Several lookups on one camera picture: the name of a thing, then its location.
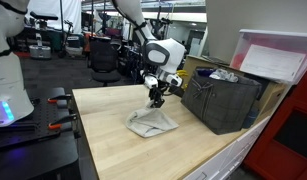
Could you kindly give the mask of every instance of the wooden table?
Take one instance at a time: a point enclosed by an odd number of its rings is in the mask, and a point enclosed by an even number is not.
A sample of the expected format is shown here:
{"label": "wooden table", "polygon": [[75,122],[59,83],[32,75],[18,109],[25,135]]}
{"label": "wooden table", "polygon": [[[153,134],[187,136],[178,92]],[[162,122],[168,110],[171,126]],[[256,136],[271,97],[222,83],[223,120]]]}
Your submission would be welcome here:
{"label": "wooden table", "polygon": [[215,135],[173,95],[161,110],[180,126],[142,138],[125,126],[143,108],[143,85],[73,90],[81,121],[101,180],[182,179],[246,132]]}

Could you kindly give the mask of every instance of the white cabinet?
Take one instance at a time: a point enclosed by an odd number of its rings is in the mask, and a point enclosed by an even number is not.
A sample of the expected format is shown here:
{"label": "white cabinet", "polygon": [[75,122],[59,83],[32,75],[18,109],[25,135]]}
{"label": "white cabinet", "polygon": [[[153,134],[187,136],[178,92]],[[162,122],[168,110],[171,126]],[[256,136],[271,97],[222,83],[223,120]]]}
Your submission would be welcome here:
{"label": "white cabinet", "polygon": [[226,179],[243,161],[270,117],[252,127],[224,150],[188,175],[186,180]]}
{"label": "white cabinet", "polygon": [[229,155],[232,147],[233,145],[229,145],[221,152],[216,154],[216,156],[213,156],[210,160],[188,175],[185,180],[212,179],[219,172],[219,169],[221,168],[226,157]]}

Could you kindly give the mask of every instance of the red cabinet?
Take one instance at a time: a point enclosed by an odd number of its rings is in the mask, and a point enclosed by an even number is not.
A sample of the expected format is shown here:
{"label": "red cabinet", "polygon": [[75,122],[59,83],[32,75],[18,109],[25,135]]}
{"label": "red cabinet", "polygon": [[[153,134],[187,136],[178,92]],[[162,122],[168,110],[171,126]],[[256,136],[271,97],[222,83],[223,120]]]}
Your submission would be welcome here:
{"label": "red cabinet", "polygon": [[265,179],[307,179],[307,73],[276,111],[244,163]]}

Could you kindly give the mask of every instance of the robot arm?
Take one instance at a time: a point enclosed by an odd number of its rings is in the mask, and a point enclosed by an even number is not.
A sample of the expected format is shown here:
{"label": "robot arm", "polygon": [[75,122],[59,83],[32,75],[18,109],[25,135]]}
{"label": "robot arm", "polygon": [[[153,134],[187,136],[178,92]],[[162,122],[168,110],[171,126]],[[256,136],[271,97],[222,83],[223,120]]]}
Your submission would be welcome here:
{"label": "robot arm", "polygon": [[150,107],[159,108],[164,103],[163,93],[169,85],[181,86],[182,79],[176,74],[185,48],[173,39],[157,40],[146,26],[140,0],[111,0],[115,9],[135,27],[141,41],[145,62],[158,66],[155,74],[142,70],[144,84],[150,89]]}

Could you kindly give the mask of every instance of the gray fabric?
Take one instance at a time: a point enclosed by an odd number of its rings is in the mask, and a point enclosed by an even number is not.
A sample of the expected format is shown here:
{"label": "gray fabric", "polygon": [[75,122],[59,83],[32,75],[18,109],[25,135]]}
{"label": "gray fabric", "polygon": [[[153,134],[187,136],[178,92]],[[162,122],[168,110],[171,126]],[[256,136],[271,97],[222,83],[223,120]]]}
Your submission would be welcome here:
{"label": "gray fabric", "polygon": [[145,138],[164,133],[178,126],[176,122],[156,108],[136,110],[126,120],[127,128]]}
{"label": "gray fabric", "polygon": [[194,72],[181,102],[215,134],[239,131],[261,84],[237,77],[238,82],[232,83]]}

